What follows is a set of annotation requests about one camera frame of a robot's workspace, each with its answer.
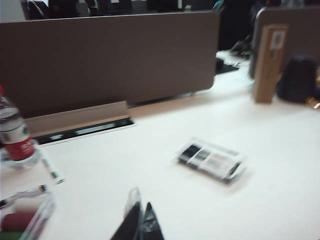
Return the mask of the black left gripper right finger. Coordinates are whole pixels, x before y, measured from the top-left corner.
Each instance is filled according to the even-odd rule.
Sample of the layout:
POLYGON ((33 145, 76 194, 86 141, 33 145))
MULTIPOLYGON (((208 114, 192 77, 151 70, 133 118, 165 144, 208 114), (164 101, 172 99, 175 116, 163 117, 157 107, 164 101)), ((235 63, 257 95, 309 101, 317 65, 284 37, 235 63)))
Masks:
POLYGON ((147 203, 142 222, 143 240, 164 240, 156 212, 150 202, 147 203))

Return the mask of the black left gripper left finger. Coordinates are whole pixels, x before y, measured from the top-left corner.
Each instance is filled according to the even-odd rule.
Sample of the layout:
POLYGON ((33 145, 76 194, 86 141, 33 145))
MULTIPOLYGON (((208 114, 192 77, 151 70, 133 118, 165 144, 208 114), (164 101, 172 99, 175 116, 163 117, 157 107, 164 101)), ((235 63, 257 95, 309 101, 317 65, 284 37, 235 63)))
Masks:
POLYGON ((123 220, 111 240, 138 240, 143 217, 142 196, 138 187, 132 188, 124 207, 123 220))

